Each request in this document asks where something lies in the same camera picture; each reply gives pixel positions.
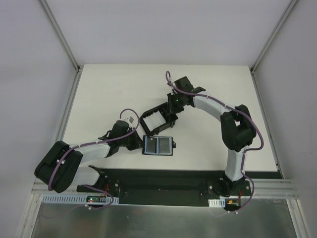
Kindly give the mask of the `black plastic card tray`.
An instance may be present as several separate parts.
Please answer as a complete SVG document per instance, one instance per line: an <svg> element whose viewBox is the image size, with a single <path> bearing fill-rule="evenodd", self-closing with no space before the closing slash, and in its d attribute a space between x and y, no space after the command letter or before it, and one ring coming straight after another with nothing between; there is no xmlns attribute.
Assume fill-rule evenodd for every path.
<svg viewBox="0 0 317 238"><path fill-rule="evenodd" d="M178 120L168 108L168 102L145 111L140 117L140 124L147 136L159 135L168 128L173 128Z"/></svg>

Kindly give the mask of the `black leather card holder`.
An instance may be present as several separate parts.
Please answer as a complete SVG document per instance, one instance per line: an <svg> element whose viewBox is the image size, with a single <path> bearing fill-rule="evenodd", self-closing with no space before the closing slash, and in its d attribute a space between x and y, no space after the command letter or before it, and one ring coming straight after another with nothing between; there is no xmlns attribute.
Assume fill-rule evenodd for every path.
<svg viewBox="0 0 317 238"><path fill-rule="evenodd" d="M156 149L156 153L155 154L148 154L146 153L145 151L145 148L146 148L146 140L148 137L153 137L153 138L156 138L157 139L157 149ZM159 152L159 139L160 138L164 138L164 137L167 137L170 139L170 153L169 154L161 154ZM143 142L144 142L144 147L143 147L143 150L142 150L142 154L143 155L151 155L151 156L172 156L173 155L173 149L176 148L176 142L173 140L173 137L170 137L170 136L147 136L147 135L144 135L143 136Z"/></svg>

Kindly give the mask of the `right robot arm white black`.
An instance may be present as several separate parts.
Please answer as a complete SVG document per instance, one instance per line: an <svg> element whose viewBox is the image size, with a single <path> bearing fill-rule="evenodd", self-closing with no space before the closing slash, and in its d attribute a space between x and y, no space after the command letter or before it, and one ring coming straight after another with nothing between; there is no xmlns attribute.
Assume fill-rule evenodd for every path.
<svg viewBox="0 0 317 238"><path fill-rule="evenodd" d="M233 196L241 189L245 178L243 152L249 148L257 135L250 122L250 113L245 105L230 107L220 100L211 99L202 87L193 87L185 76L174 82L170 74L166 74L167 84L172 88L168 96L168 109L172 114L184 110L184 106L192 106L213 116L220 122L221 138L228 149L227 165L224 176L213 185L216 194L224 197Z"/></svg>

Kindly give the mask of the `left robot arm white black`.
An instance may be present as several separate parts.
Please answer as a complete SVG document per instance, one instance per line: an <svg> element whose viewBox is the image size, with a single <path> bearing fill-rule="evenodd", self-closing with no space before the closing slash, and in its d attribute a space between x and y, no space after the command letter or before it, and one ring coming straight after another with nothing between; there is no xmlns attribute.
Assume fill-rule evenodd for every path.
<svg viewBox="0 0 317 238"><path fill-rule="evenodd" d="M94 142L70 146L64 141L56 142L40 161L34 171L36 178L48 186L48 190L62 193L72 184L86 184L99 193L105 181L96 169L80 168L80 165L94 159L107 158L125 147L129 151L141 148L140 136L132 125L133 118L119 119L104 136Z"/></svg>

